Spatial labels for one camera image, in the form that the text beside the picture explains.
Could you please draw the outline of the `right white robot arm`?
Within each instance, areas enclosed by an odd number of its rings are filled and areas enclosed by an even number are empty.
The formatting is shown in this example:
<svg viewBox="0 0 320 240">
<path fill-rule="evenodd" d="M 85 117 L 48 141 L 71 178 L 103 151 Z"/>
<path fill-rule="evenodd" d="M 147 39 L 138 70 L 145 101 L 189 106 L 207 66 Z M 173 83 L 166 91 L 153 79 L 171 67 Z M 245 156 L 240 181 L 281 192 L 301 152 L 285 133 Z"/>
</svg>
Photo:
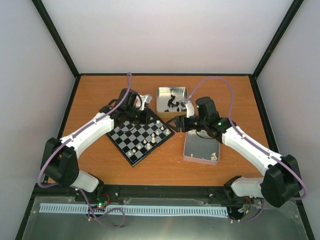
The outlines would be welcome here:
<svg viewBox="0 0 320 240">
<path fill-rule="evenodd" d="M 299 192 L 306 192 L 298 161 L 290 154 L 282 156 L 260 144 L 229 117 L 220 117 L 214 101 L 208 97 L 184 103 L 186 114 L 175 116 L 167 124 L 176 132 L 205 131 L 219 143 L 233 149 L 248 160 L 261 177 L 235 177 L 229 182 L 229 198 L 263 198 L 274 207 L 281 207 L 289 200 L 298 200 Z"/>
</svg>

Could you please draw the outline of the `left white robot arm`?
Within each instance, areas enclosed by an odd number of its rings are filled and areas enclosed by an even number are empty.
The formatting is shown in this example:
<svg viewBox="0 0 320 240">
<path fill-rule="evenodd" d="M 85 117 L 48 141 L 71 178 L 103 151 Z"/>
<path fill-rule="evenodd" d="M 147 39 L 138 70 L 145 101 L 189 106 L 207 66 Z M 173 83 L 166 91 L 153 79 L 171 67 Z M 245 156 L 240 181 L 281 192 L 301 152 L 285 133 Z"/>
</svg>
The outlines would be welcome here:
<svg viewBox="0 0 320 240">
<path fill-rule="evenodd" d="M 104 195 L 103 181 L 80 170 L 78 158 L 96 140 L 125 121 L 148 124 L 151 121 L 148 108 L 151 100 L 149 94 L 140 95 L 132 89 L 124 88 L 118 99 L 102 107 L 85 125 L 60 139 L 50 138 L 44 147 L 38 185 L 41 188 L 52 186 L 50 183 L 42 183 L 42 177 L 46 175 L 54 180 L 55 185 L 81 189 L 86 191 L 92 201 L 101 200 Z"/>
</svg>

